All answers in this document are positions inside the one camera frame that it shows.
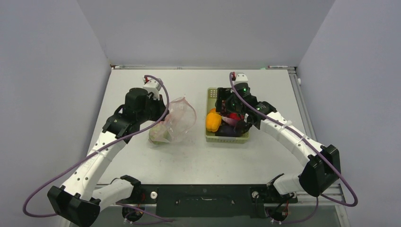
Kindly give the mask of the yellow bell pepper toy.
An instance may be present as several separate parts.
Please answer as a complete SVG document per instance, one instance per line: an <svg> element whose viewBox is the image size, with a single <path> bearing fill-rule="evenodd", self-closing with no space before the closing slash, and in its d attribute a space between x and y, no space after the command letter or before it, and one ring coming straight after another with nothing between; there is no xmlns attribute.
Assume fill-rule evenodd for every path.
<svg viewBox="0 0 401 227"><path fill-rule="evenodd" d="M221 125L221 121L221 115L218 113L208 113L205 121L206 130L210 132L217 132Z"/></svg>

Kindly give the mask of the green cabbage toy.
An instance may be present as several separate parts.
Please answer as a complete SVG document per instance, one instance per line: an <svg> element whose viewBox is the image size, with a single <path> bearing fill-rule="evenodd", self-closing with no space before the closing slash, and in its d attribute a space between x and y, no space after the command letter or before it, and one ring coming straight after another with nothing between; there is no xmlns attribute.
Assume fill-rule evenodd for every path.
<svg viewBox="0 0 401 227"><path fill-rule="evenodd" d="M148 132L148 139L151 143L156 145L167 144L171 142L169 131L161 122L150 128Z"/></svg>

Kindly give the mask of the beige plastic basket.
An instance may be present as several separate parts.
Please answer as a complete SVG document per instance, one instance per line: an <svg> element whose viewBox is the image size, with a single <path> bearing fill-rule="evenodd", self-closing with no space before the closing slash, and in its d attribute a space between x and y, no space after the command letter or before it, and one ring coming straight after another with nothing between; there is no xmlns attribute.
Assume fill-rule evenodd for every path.
<svg viewBox="0 0 401 227"><path fill-rule="evenodd" d="M215 108L216 100L217 100L217 88L209 87L207 89L205 116L207 116L207 114L212 108ZM207 142L244 144L249 140L249 132L246 132L240 137L226 137L226 136L216 136L214 132L207 131L206 129L204 131Z"/></svg>

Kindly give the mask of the clear zip top bag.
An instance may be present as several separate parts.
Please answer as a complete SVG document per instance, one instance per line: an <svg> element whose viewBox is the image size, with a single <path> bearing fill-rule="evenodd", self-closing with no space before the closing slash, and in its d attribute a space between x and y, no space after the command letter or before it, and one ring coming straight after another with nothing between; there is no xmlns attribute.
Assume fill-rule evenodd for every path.
<svg viewBox="0 0 401 227"><path fill-rule="evenodd" d="M179 97L169 103L169 113L164 124L171 136L170 143L178 143L184 139L187 132L195 125L197 113L185 96Z"/></svg>

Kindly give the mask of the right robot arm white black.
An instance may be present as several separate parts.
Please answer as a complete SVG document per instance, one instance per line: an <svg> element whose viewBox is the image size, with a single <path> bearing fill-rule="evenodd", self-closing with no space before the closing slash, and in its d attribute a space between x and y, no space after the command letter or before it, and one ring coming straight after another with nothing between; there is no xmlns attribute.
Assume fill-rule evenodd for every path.
<svg viewBox="0 0 401 227"><path fill-rule="evenodd" d="M251 95L247 83L236 84L235 88L235 92L228 87L217 88L216 111L224 116L237 115L240 132L247 132L254 126L272 136L304 168L299 173L279 174L268 182L267 196L272 202L280 202L286 194L293 192L306 192L318 197L338 180L340 153L335 146L324 146L303 134L275 107Z"/></svg>

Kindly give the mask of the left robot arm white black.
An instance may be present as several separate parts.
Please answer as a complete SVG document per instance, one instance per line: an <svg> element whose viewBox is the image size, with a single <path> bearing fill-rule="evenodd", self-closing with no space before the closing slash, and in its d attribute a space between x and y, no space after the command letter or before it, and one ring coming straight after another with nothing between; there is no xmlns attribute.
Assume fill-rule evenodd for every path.
<svg viewBox="0 0 401 227"><path fill-rule="evenodd" d="M96 185L115 156L130 142L133 135L142 132L147 122L160 122L168 110L163 97L156 91L132 88L102 131L85 160L60 187L52 186L47 193L55 213L79 227L91 226L106 207L125 199L136 203L141 190L139 181L124 175L100 189Z"/></svg>

